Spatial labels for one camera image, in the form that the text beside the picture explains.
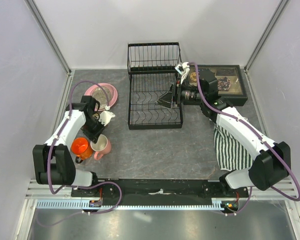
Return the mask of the orange mug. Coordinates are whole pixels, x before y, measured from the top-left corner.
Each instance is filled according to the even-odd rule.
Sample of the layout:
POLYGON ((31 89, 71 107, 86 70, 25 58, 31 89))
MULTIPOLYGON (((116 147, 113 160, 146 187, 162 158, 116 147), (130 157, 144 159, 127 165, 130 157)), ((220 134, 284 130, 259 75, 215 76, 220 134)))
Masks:
POLYGON ((89 141, 84 137, 76 138, 73 141, 70 150, 73 154, 75 154, 75 162, 77 164, 81 164, 84 160, 90 158, 93 154, 93 150, 90 146, 89 141))

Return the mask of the pink plate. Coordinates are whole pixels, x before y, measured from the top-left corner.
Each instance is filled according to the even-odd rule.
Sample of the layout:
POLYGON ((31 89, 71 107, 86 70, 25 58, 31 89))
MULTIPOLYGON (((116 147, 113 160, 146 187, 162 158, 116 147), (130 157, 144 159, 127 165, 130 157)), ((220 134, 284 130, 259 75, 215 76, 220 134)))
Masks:
MULTIPOLYGON (((114 90, 113 98, 112 98, 111 101, 108 101, 108 103, 107 103, 110 106, 110 108, 111 108, 113 105, 115 105, 115 103, 116 103, 116 101, 118 99, 117 89, 113 85, 111 85, 109 83, 100 83, 99 85, 101 87, 108 86, 108 87, 113 88, 113 90, 114 90)), ((98 85, 93 85, 93 86, 89 87, 86 90, 86 92, 85 92, 84 95, 86 95, 86 96, 89 96, 89 95, 92 96, 92 92, 95 90, 96 87, 99 87, 99 86, 98 85)), ((102 104, 102 105, 100 104, 100 107, 98 107, 98 104, 96 104, 95 111, 101 112, 101 111, 105 110, 105 107, 107 106, 107 104, 106 105, 105 104, 102 104)))

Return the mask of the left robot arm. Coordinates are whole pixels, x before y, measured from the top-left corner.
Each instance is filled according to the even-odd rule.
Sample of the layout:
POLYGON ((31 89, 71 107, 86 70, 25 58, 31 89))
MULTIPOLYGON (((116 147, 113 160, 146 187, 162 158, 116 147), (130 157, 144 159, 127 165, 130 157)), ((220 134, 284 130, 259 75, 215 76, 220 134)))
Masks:
POLYGON ((32 150, 35 179, 39 185, 82 187, 90 197, 99 193, 99 183, 94 181, 96 174, 81 171, 75 167, 70 147, 81 130, 92 142, 96 143, 110 119, 102 112, 95 117, 95 107, 100 103, 89 95, 84 95, 79 103, 67 106, 64 118, 53 135, 43 144, 35 145, 32 150))

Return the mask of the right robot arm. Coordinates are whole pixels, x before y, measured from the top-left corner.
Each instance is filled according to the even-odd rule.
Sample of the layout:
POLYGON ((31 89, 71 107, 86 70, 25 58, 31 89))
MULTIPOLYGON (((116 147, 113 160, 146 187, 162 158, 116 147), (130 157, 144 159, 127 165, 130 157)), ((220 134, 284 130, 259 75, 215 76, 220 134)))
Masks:
POLYGON ((218 79, 209 69, 196 72, 196 85, 184 82, 187 73, 162 94, 157 104, 166 108, 194 102, 216 126, 226 130, 252 158, 251 166, 234 167, 220 178, 219 192, 229 197, 237 188, 256 187, 265 191, 291 176, 291 150, 287 143, 277 143, 252 126, 238 110, 219 95, 218 79))

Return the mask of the pink mug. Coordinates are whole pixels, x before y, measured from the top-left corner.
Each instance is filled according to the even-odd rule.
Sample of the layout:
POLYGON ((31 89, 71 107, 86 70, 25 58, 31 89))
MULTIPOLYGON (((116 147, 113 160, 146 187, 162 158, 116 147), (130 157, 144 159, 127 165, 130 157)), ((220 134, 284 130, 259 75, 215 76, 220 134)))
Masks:
POLYGON ((100 160, 104 155, 107 155, 112 150, 110 140, 105 135, 100 135, 97 142, 90 142, 91 148, 95 151, 93 158, 97 161, 100 160))

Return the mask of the grey glass plate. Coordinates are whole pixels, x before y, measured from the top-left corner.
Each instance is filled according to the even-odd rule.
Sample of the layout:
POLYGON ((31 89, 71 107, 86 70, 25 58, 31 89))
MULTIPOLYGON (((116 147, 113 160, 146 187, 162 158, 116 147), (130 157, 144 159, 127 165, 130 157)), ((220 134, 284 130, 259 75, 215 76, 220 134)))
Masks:
POLYGON ((104 90, 99 87, 96 87, 92 92, 92 97, 95 98, 100 104, 105 105, 108 101, 111 101, 114 95, 114 90, 111 87, 103 86, 104 90))

